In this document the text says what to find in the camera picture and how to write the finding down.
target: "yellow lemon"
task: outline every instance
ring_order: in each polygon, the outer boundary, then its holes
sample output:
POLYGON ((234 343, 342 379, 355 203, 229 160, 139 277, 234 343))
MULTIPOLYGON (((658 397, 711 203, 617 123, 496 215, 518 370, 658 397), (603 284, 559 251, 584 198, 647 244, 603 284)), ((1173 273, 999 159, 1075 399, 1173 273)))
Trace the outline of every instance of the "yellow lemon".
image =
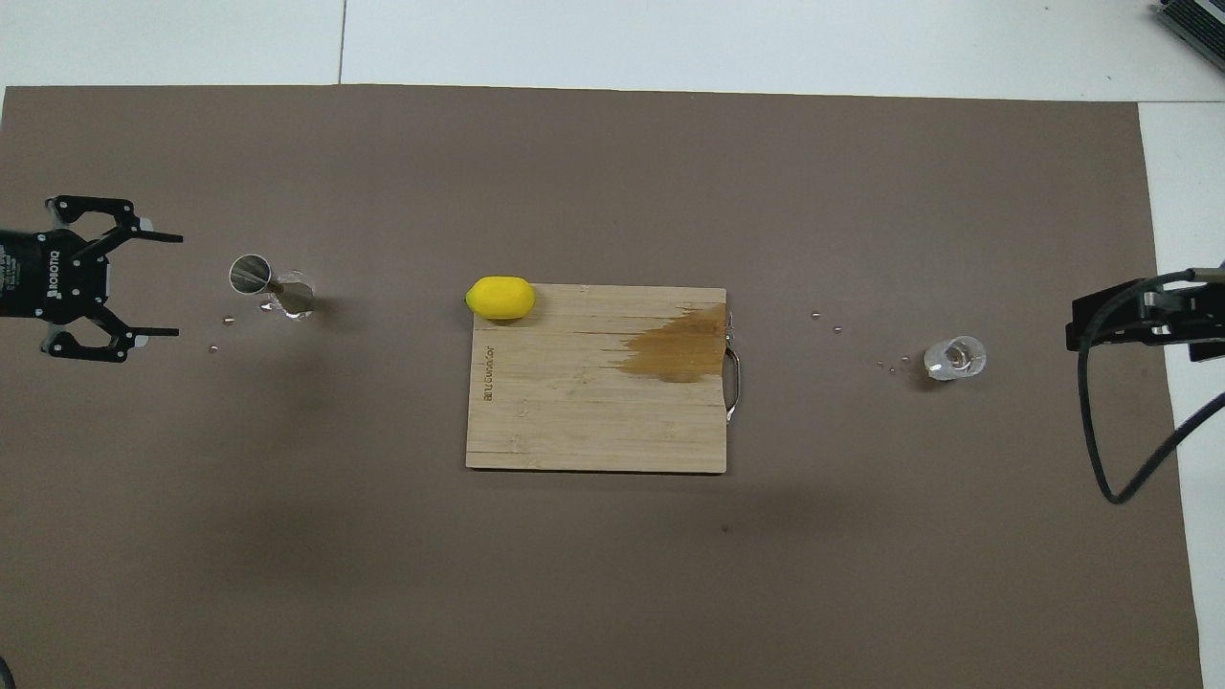
POLYGON ((522 277, 491 275, 478 280, 463 300, 483 319, 521 319, 535 305, 535 289, 522 277))

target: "brown spill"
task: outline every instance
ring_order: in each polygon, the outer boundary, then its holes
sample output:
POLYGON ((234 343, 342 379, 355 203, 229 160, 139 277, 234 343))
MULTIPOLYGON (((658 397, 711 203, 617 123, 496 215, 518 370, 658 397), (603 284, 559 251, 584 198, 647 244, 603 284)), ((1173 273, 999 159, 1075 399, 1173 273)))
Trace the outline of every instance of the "brown spill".
POLYGON ((633 353, 617 368, 665 383, 697 383, 703 375, 723 375, 726 322, 725 304, 685 309, 666 325, 627 342, 626 348, 633 353))

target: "bamboo cutting board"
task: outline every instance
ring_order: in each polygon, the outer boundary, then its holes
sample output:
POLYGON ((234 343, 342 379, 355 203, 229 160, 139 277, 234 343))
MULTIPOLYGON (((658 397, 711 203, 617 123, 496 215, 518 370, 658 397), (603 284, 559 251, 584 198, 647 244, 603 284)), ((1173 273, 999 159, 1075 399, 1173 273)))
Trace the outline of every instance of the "bamboo cutting board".
POLYGON ((526 318, 474 318, 468 467, 726 471, 726 291, 533 288, 526 318))

